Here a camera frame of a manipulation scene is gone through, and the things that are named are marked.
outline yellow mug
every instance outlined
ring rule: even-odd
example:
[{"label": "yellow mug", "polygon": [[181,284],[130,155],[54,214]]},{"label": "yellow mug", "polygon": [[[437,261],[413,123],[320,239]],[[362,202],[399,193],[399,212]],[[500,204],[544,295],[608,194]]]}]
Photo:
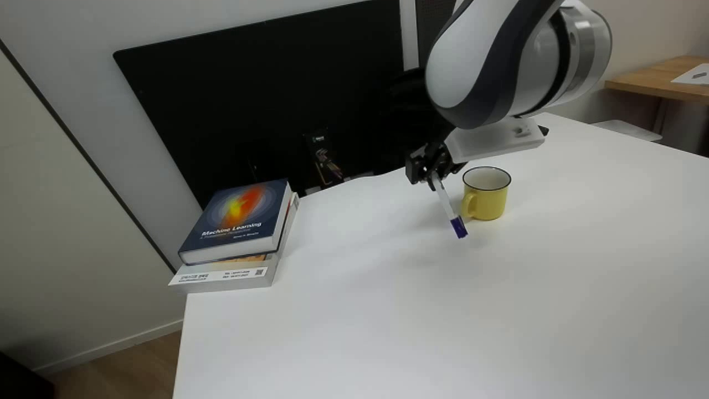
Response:
[{"label": "yellow mug", "polygon": [[460,204],[462,220],[495,220],[505,212],[506,186],[512,175],[502,169],[479,165],[462,175],[465,194]]}]

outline pen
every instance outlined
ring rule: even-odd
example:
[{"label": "pen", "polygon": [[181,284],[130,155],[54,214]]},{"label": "pen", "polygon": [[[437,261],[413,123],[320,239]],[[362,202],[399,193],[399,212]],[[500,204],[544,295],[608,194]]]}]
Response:
[{"label": "pen", "polygon": [[446,212],[446,220],[450,221],[451,231],[456,233],[459,239],[462,239],[467,235],[467,229],[462,224],[462,216],[456,214],[450,205],[450,200],[448,200],[448,193],[441,183],[441,176],[438,172],[432,172],[432,186],[437,188],[437,194],[438,194],[438,202],[442,204],[442,212]]}]

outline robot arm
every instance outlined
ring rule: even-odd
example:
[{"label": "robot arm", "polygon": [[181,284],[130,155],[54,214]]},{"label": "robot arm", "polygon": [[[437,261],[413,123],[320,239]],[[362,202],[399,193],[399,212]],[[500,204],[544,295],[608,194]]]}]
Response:
[{"label": "robot arm", "polygon": [[612,34],[581,0],[459,0],[426,66],[426,86],[456,130],[408,160],[409,182],[456,172],[471,158],[543,144],[529,122],[593,86]]}]

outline monitor screen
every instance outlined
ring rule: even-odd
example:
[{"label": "monitor screen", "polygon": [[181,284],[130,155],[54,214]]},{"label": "monitor screen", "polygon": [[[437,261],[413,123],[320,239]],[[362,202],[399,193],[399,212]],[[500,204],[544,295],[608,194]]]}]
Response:
[{"label": "monitor screen", "polygon": [[396,8],[334,6],[123,48],[114,62],[202,205],[274,176],[305,193],[376,169],[376,98],[400,72]]}]

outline book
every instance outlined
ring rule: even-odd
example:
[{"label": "book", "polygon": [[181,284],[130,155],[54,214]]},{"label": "book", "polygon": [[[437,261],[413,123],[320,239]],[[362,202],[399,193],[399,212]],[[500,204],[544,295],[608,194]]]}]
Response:
[{"label": "book", "polygon": [[187,292],[205,291],[241,291],[271,285],[277,274],[279,258],[285,247],[285,239],[297,212],[297,194],[289,194],[285,211],[285,224],[274,253],[256,253],[235,258],[205,261],[205,263],[184,263],[167,285],[186,287]]},{"label": "book", "polygon": [[179,245],[181,261],[203,263],[277,250],[289,193],[285,180],[218,191]]}]

